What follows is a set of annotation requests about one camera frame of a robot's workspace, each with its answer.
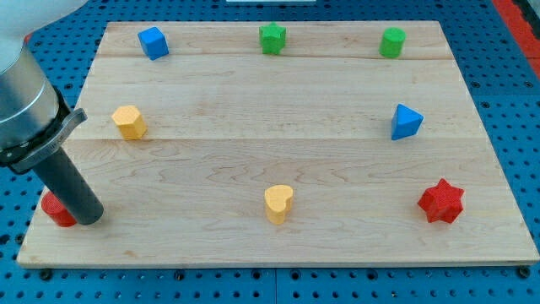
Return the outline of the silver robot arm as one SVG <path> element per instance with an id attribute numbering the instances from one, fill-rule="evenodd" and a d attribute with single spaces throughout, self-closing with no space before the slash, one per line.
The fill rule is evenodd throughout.
<path id="1" fill-rule="evenodd" d="M 91 225 L 104 206 L 62 149 L 87 116 L 70 109 L 24 42 L 85 3 L 1 1 L 1 165 L 16 174 L 34 171 L 80 225 Z"/>

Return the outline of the grey metal mounting flange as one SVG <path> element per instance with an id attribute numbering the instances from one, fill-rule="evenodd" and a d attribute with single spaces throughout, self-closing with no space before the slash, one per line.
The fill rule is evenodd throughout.
<path id="1" fill-rule="evenodd" d="M 44 131 L 23 144 L 1 150 L 1 167 L 14 174 L 25 174 L 61 147 L 73 130 L 88 117 L 82 108 L 73 110 L 65 101 L 62 92 L 53 86 L 59 109 Z"/>

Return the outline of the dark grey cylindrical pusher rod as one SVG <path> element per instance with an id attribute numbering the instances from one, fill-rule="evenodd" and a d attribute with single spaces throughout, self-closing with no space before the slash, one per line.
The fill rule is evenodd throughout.
<path id="1" fill-rule="evenodd" d="M 104 214 L 103 204 L 62 148 L 33 171 L 79 224 L 94 224 Z"/>

